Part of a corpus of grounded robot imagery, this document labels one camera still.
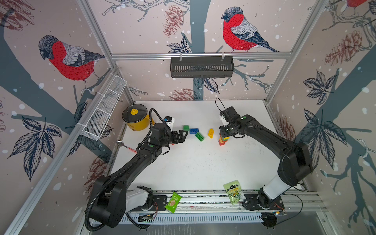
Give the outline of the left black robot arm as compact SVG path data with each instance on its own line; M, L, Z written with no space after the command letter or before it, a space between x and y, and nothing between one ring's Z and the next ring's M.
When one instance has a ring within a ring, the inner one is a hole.
M163 148L183 143L187 135L188 131L173 131L164 122L154 124L129 162L95 181L85 212L86 229L95 232L105 226L114 228L129 211L137 207L150 208L153 204L152 189L138 186L129 191L128 187L146 167L164 154Z

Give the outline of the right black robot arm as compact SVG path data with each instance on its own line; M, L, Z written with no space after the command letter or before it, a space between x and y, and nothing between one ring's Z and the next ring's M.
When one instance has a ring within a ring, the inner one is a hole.
M304 143L295 143L272 132L260 124L250 115L239 115L234 107L220 111L223 125L219 127L222 137L233 136L241 139L251 137L272 151L280 163L277 175L264 187L260 188L252 199L245 199L242 206L249 211L268 210L281 195L290 188L298 185L306 176L313 172L313 163L308 146Z

